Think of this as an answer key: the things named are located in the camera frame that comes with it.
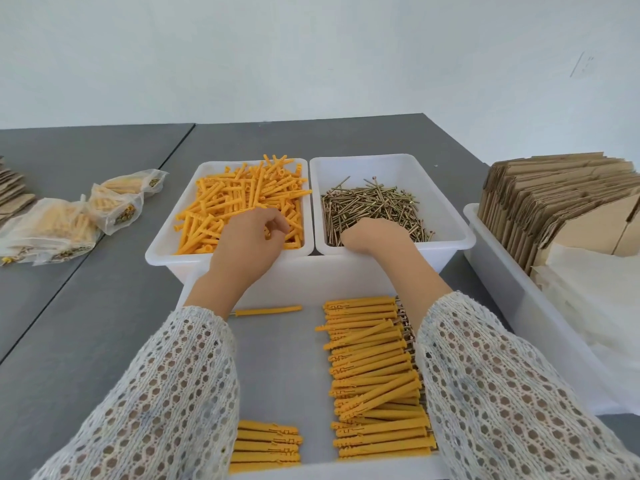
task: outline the gray table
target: gray table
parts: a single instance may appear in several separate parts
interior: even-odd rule
[[[108,178],[158,168],[191,124],[0,131],[0,155],[37,197],[75,201]],[[0,363],[82,264],[0,269]]]
[[[27,478],[68,441],[176,303],[180,282],[148,266],[143,255],[199,163],[263,153],[306,159],[411,153],[458,211],[477,200],[487,171],[421,114],[196,126],[165,163],[171,175],[145,202],[142,217],[89,254],[0,366],[4,476]],[[461,255],[442,275],[497,311]]]

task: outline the plastic container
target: plastic container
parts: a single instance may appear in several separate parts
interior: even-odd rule
[[[592,413],[640,414],[640,398],[629,396],[612,380],[604,364],[478,219],[477,209],[476,203],[464,208],[477,237],[465,256],[516,335],[542,352]]]
[[[343,188],[363,187],[363,178],[370,180],[375,176],[380,184],[397,185],[398,189],[416,197],[420,202],[418,217],[424,220],[427,230],[435,232],[431,241],[416,242],[416,247],[437,272],[441,272],[456,251],[469,249],[476,242],[471,229],[412,155],[320,157],[311,160],[310,168],[316,249],[322,254],[350,254],[345,248],[326,243],[321,203],[321,196],[346,177],[350,178]]]
[[[247,163],[249,165],[257,165],[260,161],[262,160],[247,161]],[[178,249],[178,242],[180,241],[180,233],[173,229],[173,226],[177,224],[175,216],[195,200],[195,182],[197,179],[214,173],[223,173],[226,166],[231,167],[232,170],[236,169],[242,165],[242,163],[243,162],[204,162],[199,165],[180,196],[180,199],[175,204],[171,213],[169,213],[169,216],[166,218],[162,227],[160,227],[160,231],[158,231],[145,253],[145,259],[150,265],[167,266],[181,282],[184,282],[194,265],[199,262],[209,262],[211,254],[174,255],[174,252]],[[294,171],[298,163],[302,165],[302,177],[308,179],[309,170],[306,160],[296,158],[292,163],[285,165],[285,167]],[[307,190],[309,188],[309,182],[305,182],[303,188]],[[309,195],[302,197],[302,220],[305,229],[303,246],[300,249],[283,250],[280,259],[308,256],[314,250],[313,218],[311,217],[311,199]]]
[[[181,306],[207,266],[192,270],[180,295]],[[308,256],[277,261],[255,282],[238,308],[302,305],[295,313],[229,317],[236,337],[236,368],[240,381],[240,417],[294,425],[304,437],[303,466],[252,472],[237,478],[328,479],[393,478],[436,480],[450,478],[439,453],[425,457],[340,462],[333,447],[335,420],[329,397],[328,341],[314,328],[324,323],[322,304],[330,299],[394,294],[380,266],[371,258]]]

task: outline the sleeve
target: sleeve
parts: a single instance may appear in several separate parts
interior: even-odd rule
[[[239,411],[235,348],[211,311],[176,310],[34,480],[226,477]]]
[[[462,293],[440,298],[416,339],[428,410],[452,479],[640,474],[640,460],[582,407],[540,352]]]

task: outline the bin filled with screws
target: bin filled with screws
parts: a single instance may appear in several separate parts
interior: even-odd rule
[[[344,189],[349,179],[322,195],[324,232],[329,246],[342,246],[340,234],[363,217],[384,218],[397,222],[407,229],[413,242],[428,242],[433,231],[427,231],[418,218],[415,197],[397,187],[386,187],[376,177],[364,179],[364,187]]]

